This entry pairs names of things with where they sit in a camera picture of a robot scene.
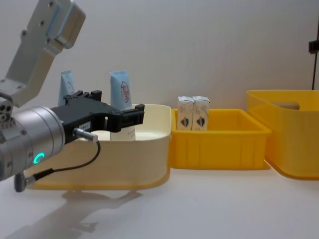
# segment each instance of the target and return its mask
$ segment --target plastic container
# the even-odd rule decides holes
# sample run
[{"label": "plastic container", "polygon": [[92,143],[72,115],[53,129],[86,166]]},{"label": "plastic container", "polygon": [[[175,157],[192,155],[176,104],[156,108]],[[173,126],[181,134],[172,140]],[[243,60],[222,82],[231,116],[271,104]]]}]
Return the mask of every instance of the plastic container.
[{"label": "plastic container", "polygon": [[247,105],[273,132],[266,147],[269,164],[285,176],[319,179],[319,91],[248,91]]},{"label": "plastic container", "polygon": [[170,163],[183,169],[266,169],[270,130],[243,110],[210,110],[208,131],[176,130],[172,111]]},{"label": "plastic container", "polygon": [[[97,131],[100,156],[81,169],[53,173],[34,184],[36,189],[106,190],[142,189],[160,185],[169,178],[168,149],[171,108],[146,105],[144,123],[136,126],[136,141],[110,141],[110,133]],[[28,170],[30,175],[48,168],[79,165],[90,160],[97,146],[77,140],[57,156]]]}]

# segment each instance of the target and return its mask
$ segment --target yellow plastic crate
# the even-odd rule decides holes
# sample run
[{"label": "yellow plastic crate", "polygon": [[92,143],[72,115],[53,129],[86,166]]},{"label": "yellow plastic crate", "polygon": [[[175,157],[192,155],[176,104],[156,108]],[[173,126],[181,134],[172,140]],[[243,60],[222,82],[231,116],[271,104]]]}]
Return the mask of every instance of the yellow plastic crate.
[{"label": "yellow plastic crate", "polygon": [[288,177],[319,179],[319,91],[248,91],[247,106],[272,130],[266,146],[269,164]]},{"label": "yellow plastic crate", "polygon": [[266,169],[266,138],[271,131],[243,110],[210,110],[208,131],[176,130],[172,110],[170,163],[183,169]]}]

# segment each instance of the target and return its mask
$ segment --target white wall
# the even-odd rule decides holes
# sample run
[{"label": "white wall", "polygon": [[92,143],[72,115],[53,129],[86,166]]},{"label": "white wall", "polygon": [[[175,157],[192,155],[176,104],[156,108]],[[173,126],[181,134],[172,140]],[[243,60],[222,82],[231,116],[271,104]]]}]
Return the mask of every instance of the white wall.
[{"label": "white wall", "polygon": [[[101,89],[127,69],[134,103],[175,106],[205,95],[213,107],[245,107],[248,89],[310,89],[318,0],[78,0],[87,19],[76,45],[58,55],[30,105],[55,106],[60,71],[76,88]],[[0,75],[37,0],[1,0]]]}]

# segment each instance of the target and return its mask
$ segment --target small carton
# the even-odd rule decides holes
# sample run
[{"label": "small carton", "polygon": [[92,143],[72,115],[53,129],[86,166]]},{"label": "small carton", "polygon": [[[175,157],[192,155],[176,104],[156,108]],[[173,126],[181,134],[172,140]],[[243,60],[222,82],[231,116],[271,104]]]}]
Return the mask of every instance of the small carton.
[{"label": "small carton", "polygon": [[209,98],[194,96],[194,113],[192,130],[207,131],[209,117]]},{"label": "small carton", "polygon": [[177,130],[191,130],[194,100],[192,97],[178,97]]}]

